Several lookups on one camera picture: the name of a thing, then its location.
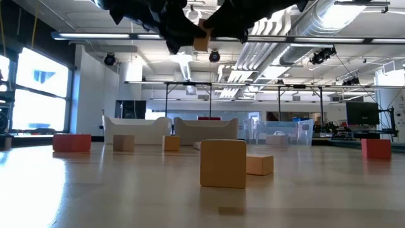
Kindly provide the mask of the long ceiling light bar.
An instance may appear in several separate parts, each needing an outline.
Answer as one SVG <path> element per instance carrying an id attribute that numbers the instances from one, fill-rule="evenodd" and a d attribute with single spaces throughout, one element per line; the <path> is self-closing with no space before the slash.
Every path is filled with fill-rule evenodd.
<path id="1" fill-rule="evenodd" d="M 163 40 L 158 34 L 142 33 L 68 33 L 52 32 L 55 40 Z M 343 45 L 405 45 L 405 37 L 307 37 L 291 35 L 250 35 L 247 42 L 272 42 L 288 44 L 343 44 Z"/>

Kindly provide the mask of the black monitor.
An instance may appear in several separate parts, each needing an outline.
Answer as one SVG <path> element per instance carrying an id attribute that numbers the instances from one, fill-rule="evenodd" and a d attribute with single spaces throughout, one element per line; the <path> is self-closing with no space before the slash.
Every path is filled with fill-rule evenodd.
<path id="1" fill-rule="evenodd" d="M 348 125 L 378 125 L 380 123 L 377 103 L 347 102 L 346 116 Z"/>

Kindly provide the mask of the red rectangular wooden block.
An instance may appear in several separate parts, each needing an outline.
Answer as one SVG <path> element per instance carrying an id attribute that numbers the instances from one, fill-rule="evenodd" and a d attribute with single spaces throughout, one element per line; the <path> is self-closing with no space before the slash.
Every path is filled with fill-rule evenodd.
<path id="1" fill-rule="evenodd" d="M 53 136 L 53 150 L 63 153 L 90 151 L 91 140 L 89 134 L 55 134 Z"/>

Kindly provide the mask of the orange wooden cube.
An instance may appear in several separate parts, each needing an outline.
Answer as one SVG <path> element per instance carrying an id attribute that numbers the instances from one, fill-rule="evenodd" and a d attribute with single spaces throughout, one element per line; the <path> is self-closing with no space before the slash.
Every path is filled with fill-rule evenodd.
<path id="1" fill-rule="evenodd" d="M 162 150 L 163 151 L 178 151 L 180 149 L 179 136 L 163 136 Z"/>
<path id="2" fill-rule="evenodd" d="M 203 187 L 246 187 L 245 141 L 212 139 L 200 144 L 199 182 Z"/>

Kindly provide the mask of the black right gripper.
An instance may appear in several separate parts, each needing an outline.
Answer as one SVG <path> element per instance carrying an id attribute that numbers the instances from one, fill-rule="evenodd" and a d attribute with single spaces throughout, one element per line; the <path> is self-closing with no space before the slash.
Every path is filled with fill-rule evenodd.
<path id="1" fill-rule="evenodd" d="M 263 18 L 270 19 L 272 14 L 296 5 L 303 12 L 309 0 L 253 0 L 252 22 Z M 247 42 L 248 28 L 242 20 L 244 16 L 240 11 L 241 0 L 224 0 L 222 5 L 202 23 L 204 29 L 211 31 L 211 37 L 235 38 L 240 43 Z"/>

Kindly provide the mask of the large bright window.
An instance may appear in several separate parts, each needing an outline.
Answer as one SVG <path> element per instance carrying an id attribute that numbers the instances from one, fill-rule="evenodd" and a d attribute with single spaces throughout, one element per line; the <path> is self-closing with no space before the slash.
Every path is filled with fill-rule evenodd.
<path id="1" fill-rule="evenodd" d="M 12 132 L 66 129 L 70 69 L 27 47 L 0 54 L 0 116 Z"/>

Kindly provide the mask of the clear plastic bin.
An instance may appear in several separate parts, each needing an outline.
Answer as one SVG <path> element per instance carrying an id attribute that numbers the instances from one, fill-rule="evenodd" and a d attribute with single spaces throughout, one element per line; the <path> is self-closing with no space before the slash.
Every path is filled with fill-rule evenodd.
<path id="1" fill-rule="evenodd" d="M 245 140 L 248 144 L 269 146 L 311 146 L 314 120 L 298 122 L 244 121 Z"/>

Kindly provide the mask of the red wooden cube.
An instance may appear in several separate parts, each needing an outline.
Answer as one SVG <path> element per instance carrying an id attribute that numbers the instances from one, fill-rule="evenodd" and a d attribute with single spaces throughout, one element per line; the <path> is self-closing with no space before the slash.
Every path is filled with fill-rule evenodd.
<path id="1" fill-rule="evenodd" d="M 362 139 L 361 151 L 363 158 L 391 159 L 391 141 L 388 139 Z"/>

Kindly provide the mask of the orange rectangular wooden block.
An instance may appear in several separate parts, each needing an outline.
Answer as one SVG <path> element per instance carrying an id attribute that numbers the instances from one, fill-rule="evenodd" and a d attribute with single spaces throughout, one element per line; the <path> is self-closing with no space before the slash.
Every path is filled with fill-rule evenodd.
<path id="1" fill-rule="evenodd" d="M 272 155 L 247 155 L 246 174 L 268 175 L 274 171 L 274 157 Z"/>

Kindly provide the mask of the black metal equipment stand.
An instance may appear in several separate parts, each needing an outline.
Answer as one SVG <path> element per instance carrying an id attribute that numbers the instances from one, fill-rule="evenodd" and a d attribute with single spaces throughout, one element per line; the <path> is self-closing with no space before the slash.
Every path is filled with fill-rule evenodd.
<path id="1" fill-rule="evenodd" d="M 380 136 L 387 135 L 397 137 L 399 130 L 395 124 L 394 108 L 379 108 L 378 125 L 348 125 L 346 123 L 340 126 L 330 124 L 332 140 L 354 141 L 356 139 L 380 139 Z"/>

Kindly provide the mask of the black aluminium table frame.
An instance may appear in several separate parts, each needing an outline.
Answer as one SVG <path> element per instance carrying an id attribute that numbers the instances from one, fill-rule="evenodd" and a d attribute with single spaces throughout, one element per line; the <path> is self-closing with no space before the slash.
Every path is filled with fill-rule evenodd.
<path id="1" fill-rule="evenodd" d="M 11 140 L 12 147 L 48 146 L 52 145 L 52 136 L 15 136 Z M 313 138 L 313 146 L 336 146 L 341 148 L 361 148 L 360 141 L 329 140 L 326 138 Z M 405 153 L 405 143 L 392 142 L 393 153 Z"/>

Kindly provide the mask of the natural rectangular wooden block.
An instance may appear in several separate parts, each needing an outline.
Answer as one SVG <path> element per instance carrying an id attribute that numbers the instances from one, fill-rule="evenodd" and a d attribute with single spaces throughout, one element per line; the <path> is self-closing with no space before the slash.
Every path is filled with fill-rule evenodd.
<path id="1" fill-rule="evenodd" d="M 206 35 L 204 37 L 194 38 L 193 47 L 196 51 L 205 51 L 205 52 L 208 51 L 208 44 L 211 38 L 211 29 L 207 29 L 204 27 L 205 21 L 206 21 L 205 19 L 201 18 L 198 23 L 199 28 L 202 29 Z"/>

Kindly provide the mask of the black metal rig frame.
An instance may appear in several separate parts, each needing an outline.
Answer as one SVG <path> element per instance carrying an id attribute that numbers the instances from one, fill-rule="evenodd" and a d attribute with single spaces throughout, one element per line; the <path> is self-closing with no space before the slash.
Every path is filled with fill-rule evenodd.
<path id="1" fill-rule="evenodd" d="M 173 84 L 175 86 L 177 85 L 182 85 L 182 86 L 209 86 L 209 118 L 211 118 L 211 110 L 212 110 L 212 92 L 213 92 L 213 84 L 211 82 L 193 82 L 190 80 L 186 80 L 183 82 L 175 82 L 175 81 L 124 81 L 125 84 L 139 84 L 139 85 L 144 85 L 144 84 L 153 84 L 153 85 L 161 85 L 164 84 L 166 86 L 166 91 L 165 91 L 165 116 L 167 116 L 168 112 L 168 95 L 169 95 L 169 85 Z"/>
<path id="2" fill-rule="evenodd" d="M 362 96 L 372 96 L 372 93 L 378 89 L 374 85 L 326 85 L 326 84 L 248 84 L 248 83 L 209 83 L 210 89 L 221 87 L 221 95 L 231 101 L 248 99 L 258 102 L 268 102 L 268 99 L 256 98 L 256 94 L 274 94 L 277 95 L 278 108 L 281 107 L 282 96 L 306 96 L 312 94 L 318 96 L 318 100 L 323 110 L 324 96 L 330 97 L 333 103 L 333 97 L 339 98 L 338 103 L 346 102 Z"/>

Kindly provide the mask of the grey plastic bin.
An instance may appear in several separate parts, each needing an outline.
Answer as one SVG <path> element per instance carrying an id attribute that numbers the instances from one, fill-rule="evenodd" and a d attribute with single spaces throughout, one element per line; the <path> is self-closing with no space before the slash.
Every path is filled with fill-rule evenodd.
<path id="1" fill-rule="evenodd" d="M 193 146 L 195 142 L 207 139 L 237 139 L 237 118 L 222 120 L 173 119 L 174 133 L 180 137 L 181 146 Z"/>

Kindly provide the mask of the natural wooden cube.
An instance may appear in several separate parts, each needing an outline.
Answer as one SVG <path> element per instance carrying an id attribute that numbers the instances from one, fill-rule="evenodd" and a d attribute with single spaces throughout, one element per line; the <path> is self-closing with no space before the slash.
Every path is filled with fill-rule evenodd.
<path id="1" fill-rule="evenodd" d="M 133 151 L 135 146 L 135 137 L 133 135 L 114 135 L 114 151 Z"/>

